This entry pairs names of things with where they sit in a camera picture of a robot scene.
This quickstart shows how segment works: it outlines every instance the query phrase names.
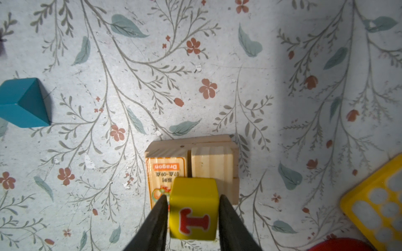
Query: teal block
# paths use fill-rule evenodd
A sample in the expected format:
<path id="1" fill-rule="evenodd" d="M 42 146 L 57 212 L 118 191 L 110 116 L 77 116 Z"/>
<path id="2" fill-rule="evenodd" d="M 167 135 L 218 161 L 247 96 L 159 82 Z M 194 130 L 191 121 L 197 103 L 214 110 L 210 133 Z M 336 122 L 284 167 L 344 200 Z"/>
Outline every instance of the teal block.
<path id="1" fill-rule="evenodd" d="M 0 117 L 21 128 L 49 126 L 39 79 L 4 81 L 0 85 Z"/>

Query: teal leaf print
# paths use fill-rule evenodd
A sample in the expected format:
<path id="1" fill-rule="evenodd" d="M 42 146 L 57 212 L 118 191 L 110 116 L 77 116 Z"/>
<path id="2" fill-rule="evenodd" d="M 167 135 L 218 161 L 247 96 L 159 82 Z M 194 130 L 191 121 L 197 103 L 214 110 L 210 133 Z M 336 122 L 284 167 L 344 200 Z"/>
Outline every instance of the teal leaf print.
<path id="1" fill-rule="evenodd" d="M 46 182 L 44 182 L 39 176 L 35 176 L 35 177 L 33 177 L 33 179 L 35 180 L 35 183 L 39 187 L 41 187 L 43 190 L 45 190 L 47 192 L 47 194 L 50 196 L 51 200 L 53 201 L 53 191 L 48 186 L 48 184 L 46 184 Z"/>
<path id="2" fill-rule="evenodd" d="M 335 115 L 336 110 L 338 109 L 338 106 L 341 102 L 340 97 L 336 97 L 334 101 L 332 101 L 331 104 L 331 109 L 330 109 L 330 115 L 329 115 L 329 121 L 331 121 L 332 117 Z"/>
<path id="3" fill-rule="evenodd" d="M 196 125 L 198 125 L 200 121 L 201 120 L 196 122 L 184 121 L 178 125 L 169 127 L 169 130 L 175 136 L 183 136 L 184 134 L 187 134 L 189 131 L 191 131 L 191 129 L 193 129 Z"/>
<path id="4" fill-rule="evenodd" d="M 86 239 L 88 238 L 88 236 L 86 235 L 86 232 L 82 232 L 82 237 L 81 237 L 81 241 L 80 241 L 80 251 L 85 247 L 86 244 Z"/>
<path id="5" fill-rule="evenodd" d="M 133 122 L 134 127 L 137 129 L 139 133 L 146 134 L 144 130 L 144 126 L 142 125 L 142 122 L 137 118 L 137 116 L 134 115 L 133 111 L 127 107 L 127 113 L 128 116 L 130 117 L 131 121 Z"/>
<path id="6" fill-rule="evenodd" d="M 300 173 L 285 167 L 282 163 L 279 163 L 278 172 L 282 176 L 283 182 L 288 190 L 295 189 L 303 180 Z"/>
<path id="7" fill-rule="evenodd" d="M 121 228 L 119 226 L 117 229 L 113 230 L 112 235 L 109 238 L 110 243 L 118 242 L 120 239 L 120 233 L 121 233 Z"/>
<path id="8" fill-rule="evenodd" d="M 249 57 L 256 57 L 263 50 L 263 46 L 259 42 L 251 41 L 241 25 L 239 25 L 239 42 Z"/>
<path id="9" fill-rule="evenodd" d="M 272 226 L 272 230 L 276 232 L 281 232 L 285 234 L 296 234 L 297 232 L 293 230 L 289 224 L 286 222 L 283 222 L 281 220 L 277 220 L 274 222 L 274 225 Z"/>
<path id="10" fill-rule="evenodd" d="M 375 26 L 370 27 L 370 22 L 372 22 Z M 366 19 L 363 21 L 366 30 L 370 33 L 375 33 L 379 31 L 387 31 L 398 24 L 393 18 L 387 16 L 377 17 L 375 20 Z"/>
<path id="11" fill-rule="evenodd" d="M 78 52 L 78 54 L 76 56 L 76 60 L 74 60 L 74 63 L 72 65 L 85 63 L 89 58 L 90 52 L 91 52 L 91 45 L 89 43 L 89 39 L 87 36 L 84 36 L 82 38 L 81 50 L 80 50 L 80 52 Z"/>
<path id="12" fill-rule="evenodd" d="M 0 138 L 3 137 L 4 134 L 6 134 L 7 125 L 8 125 L 8 121 L 0 118 Z"/>
<path id="13" fill-rule="evenodd" d="M 126 37 L 142 38 L 149 36 L 143 34 L 131 20 L 120 14 L 114 14 L 112 16 L 112 23 L 110 26 L 113 32 Z"/>
<path id="14" fill-rule="evenodd" d="M 335 54 L 328 60 L 328 62 L 324 66 L 324 70 L 330 69 L 340 63 L 346 58 L 346 54 L 348 54 L 348 49 L 345 47 L 339 48 Z"/>

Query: table surface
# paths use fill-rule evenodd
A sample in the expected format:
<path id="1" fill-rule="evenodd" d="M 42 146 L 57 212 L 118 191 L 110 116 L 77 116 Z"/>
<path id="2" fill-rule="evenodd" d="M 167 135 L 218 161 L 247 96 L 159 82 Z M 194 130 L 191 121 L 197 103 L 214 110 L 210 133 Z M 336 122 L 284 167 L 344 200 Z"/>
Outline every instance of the table surface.
<path id="1" fill-rule="evenodd" d="M 0 249 L 122 250 L 150 210 L 149 143 L 225 133 L 264 250 L 364 239 L 339 200 L 402 149 L 401 7 L 0 0 L 0 83 L 39 78 L 52 121 L 0 122 Z"/>

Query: yellow shape sorter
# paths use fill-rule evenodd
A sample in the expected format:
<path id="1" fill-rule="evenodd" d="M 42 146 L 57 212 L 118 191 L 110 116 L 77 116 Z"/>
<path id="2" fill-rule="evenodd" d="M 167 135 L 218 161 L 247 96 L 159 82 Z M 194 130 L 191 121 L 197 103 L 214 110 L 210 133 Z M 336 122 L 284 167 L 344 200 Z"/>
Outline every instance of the yellow shape sorter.
<path id="1" fill-rule="evenodd" d="M 177 177 L 169 204 L 172 238 L 215 240 L 219 194 L 214 179 Z"/>
<path id="2" fill-rule="evenodd" d="M 401 251 L 402 154 L 343 196 L 340 207 L 378 251 Z"/>

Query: orange label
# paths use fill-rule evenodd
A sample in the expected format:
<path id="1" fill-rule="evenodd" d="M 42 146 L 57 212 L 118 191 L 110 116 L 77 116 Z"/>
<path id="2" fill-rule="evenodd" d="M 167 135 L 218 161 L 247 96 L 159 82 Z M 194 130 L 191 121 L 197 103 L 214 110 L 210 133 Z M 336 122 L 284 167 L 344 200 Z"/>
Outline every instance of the orange label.
<path id="1" fill-rule="evenodd" d="M 178 163 L 154 164 L 154 171 L 178 171 L 178 170 L 179 170 Z"/>

